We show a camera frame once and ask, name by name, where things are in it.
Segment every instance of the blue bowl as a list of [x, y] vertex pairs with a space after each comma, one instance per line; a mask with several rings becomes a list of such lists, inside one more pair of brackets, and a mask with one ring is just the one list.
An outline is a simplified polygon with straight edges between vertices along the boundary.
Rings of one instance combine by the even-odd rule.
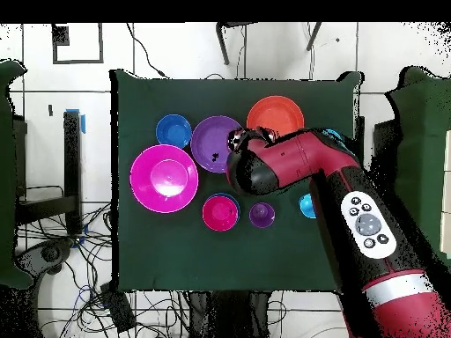
[[306, 217], [311, 219], [315, 219], [316, 215], [314, 214], [314, 204], [312, 201], [312, 196], [310, 194], [303, 195], [299, 199], [299, 208]]
[[333, 129], [326, 129], [326, 131], [329, 132], [330, 134], [335, 135], [335, 136], [338, 137], [341, 141], [343, 141], [342, 136], [341, 136], [338, 132], [334, 131]]
[[189, 122], [178, 114], [169, 114], [157, 124], [156, 135], [159, 143], [184, 148], [191, 139]]

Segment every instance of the silver band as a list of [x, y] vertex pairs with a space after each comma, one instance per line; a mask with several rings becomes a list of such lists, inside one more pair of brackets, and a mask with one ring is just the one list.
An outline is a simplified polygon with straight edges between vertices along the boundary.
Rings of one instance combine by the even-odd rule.
[[371, 307], [386, 304], [401, 297], [432, 293], [433, 286], [426, 274], [408, 274], [376, 283], [364, 291]]

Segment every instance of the pink bowl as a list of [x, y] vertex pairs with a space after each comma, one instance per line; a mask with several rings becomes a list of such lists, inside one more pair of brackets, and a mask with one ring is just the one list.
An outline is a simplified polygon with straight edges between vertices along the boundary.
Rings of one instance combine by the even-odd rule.
[[238, 208], [233, 200], [223, 195], [209, 198], [202, 208], [202, 218], [213, 231], [230, 230], [238, 221]]
[[155, 212], [183, 209], [194, 198], [198, 183], [194, 160], [172, 145], [147, 148], [137, 156], [130, 171], [135, 198]]

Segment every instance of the chair leg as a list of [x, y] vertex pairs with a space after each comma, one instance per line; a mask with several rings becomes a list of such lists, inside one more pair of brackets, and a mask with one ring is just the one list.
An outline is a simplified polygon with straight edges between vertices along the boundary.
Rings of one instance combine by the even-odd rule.
[[219, 46], [221, 47], [222, 56], [224, 57], [224, 65], [229, 64], [229, 57], [227, 55], [226, 44], [224, 43], [224, 37], [222, 35], [222, 23], [218, 22], [216, 24], [216, 34], [219, 40]]
[[309, 51], [312, 49], [312, 46], [314, 45], [314, 40], [316, 39], [316, 34], [318, 34], [318, 31], [320, 30], [322, 22], [316, 22], [316, 25], [314, 25], [314, 31], [312, 32], [312, 36], [310, 36], [310, 40], [307, 44], [307, 50]]

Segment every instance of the dark green cloth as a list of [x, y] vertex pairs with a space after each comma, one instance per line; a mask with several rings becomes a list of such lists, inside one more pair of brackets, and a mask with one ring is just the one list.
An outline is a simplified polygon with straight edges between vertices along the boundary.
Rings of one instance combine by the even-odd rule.
[[[438, 254], [451, 80], [411, 67], [402, 72], [398, 88], [388, 97], [403, 131], [395, 191]], [[451, 264], [445, 254], [439, 257]]]
[[16, 230], [16, 153], [8, 86], [25, 68], [18, 62], [0, 61], [0, 284], [27, 289], [33, 279], [13, 263]]
[[[173, 214], [158, 214], [135, 200], [129, 171], [137, 155], [157, 144], [155, 127], [167, 114], [180, 114], [192, 128], [212, 115], [226, 115], [242, 126], [250, 108], [269, 95], [296, 102], [305, 126], [327, 127], [348, 137], [353, 131], [353, 91], [358, 72], [339, 82], [149, 80], [116, 71], [119, 95], [119, 288], [120, 290], [333, 290], [333, 280], [317, 223], [299, 211], [308, 193], [301, 182], [282, 195], [243, 198], [225, 174], [198, 166], [194, 200]], [[191, 155], [190, 148], [184, 149]], [[202, 207], [212, 194], [232, 194], [240, 221], [230, 231], [205, 226]], [[274, 224], [255, 228], [248, 219], [259, 201], [276, 211]]]

